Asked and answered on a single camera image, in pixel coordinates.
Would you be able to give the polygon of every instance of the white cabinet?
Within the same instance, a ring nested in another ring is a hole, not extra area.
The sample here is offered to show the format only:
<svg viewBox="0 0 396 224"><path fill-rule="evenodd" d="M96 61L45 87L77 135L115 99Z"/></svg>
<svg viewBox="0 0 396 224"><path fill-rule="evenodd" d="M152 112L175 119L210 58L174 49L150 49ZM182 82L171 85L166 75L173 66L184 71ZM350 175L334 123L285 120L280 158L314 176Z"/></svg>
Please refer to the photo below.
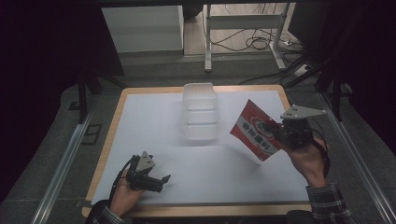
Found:
<svg viewBox="0 0 396 224"><path fill-rule="evenodd" d="M118 53L182 50L182 6L102 8Z"/></svg>

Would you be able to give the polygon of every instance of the hand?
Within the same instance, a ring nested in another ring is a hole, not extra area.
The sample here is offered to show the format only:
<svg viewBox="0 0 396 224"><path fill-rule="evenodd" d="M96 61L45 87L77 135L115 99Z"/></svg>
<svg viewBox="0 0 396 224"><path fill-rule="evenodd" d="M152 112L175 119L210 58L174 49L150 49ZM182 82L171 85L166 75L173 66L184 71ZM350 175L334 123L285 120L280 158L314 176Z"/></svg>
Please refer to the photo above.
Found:
<svg viewBox="0 0 396 224"><path fill-rule="evenodd" d="M116 191L114 192L113 199L111 200L110 210L119 217L124 217L130 212L134 205L143 194L144 190L133 190L129 187L125 179L128 170L124 171L122 178L117 184Z"/></svg>
<svg viewBox="0 0 396 224"><path fill-rule="evenodd" d="M315 137L323 148L326 148L323 140ZM308 185L312 188L324 188L327 186L324 171L324 160L320 151L312 144L306 147L291 149L283 144L280 144L285 150L293 163L294 167L300 174L302 174Z"/></svg>

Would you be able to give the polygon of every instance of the red snack bag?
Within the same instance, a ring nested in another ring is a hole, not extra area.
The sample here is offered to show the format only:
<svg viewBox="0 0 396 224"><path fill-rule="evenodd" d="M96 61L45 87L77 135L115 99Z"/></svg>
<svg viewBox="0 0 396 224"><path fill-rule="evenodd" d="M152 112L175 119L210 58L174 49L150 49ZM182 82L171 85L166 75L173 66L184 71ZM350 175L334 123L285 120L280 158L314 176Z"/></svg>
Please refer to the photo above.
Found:
<svg viewBox="0 0 396 224"><path fill-rule="evenodd" d="M281 149L269 131L279 130L280 127L280 124L248 100L230 134L239 138L261 161L265 161Z"/></svg>

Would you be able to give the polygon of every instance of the black strap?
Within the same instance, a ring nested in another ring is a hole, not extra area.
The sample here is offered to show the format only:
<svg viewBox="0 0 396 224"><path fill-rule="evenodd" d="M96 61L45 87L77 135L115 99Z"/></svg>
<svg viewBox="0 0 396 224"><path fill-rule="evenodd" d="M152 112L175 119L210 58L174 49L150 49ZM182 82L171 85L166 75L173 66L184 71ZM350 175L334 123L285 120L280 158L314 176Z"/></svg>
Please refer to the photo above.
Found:
<svg viewBox="0 0 396 224"><path fill-rule="evenodd" d="M311 143L320 151L322 159L324 160L323 174L324 174L324 177L326 177L327 174L329 173L330 164L331 164L330 158L329 158L329 152L328 152L328 150L324 149L323 146L321 146L317 141L315 141L315 139L312 139Z"/></svg>
<svg viewBox="0 0 396 224"><path fill-rule="evenodd" d="M111 191L110 191L110 196L108 197L109 203L108 205L111 204L111 200L113 199L114 193L116 192L117 185L122 177L123 172L125 171L126 167L131 163L132 159L128 160L125 165L122 167L122 169L119 171L119 174L117 175L116 179L113 182L113 185L111 186Z"/></svg>

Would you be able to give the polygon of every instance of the translucent plastic box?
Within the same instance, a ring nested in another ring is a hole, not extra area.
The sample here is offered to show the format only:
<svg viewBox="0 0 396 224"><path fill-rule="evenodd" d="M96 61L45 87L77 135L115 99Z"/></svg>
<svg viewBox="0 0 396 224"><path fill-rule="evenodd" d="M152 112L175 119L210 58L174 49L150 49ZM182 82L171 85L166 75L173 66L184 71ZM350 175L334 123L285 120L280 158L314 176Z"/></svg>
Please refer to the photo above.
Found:
<svg viewBox="0 0 396 224"><path fill-rule="evenodd" d="M218 137L218 96L212 83L189 83L183 91L183 119L191 140Z"/></svg>

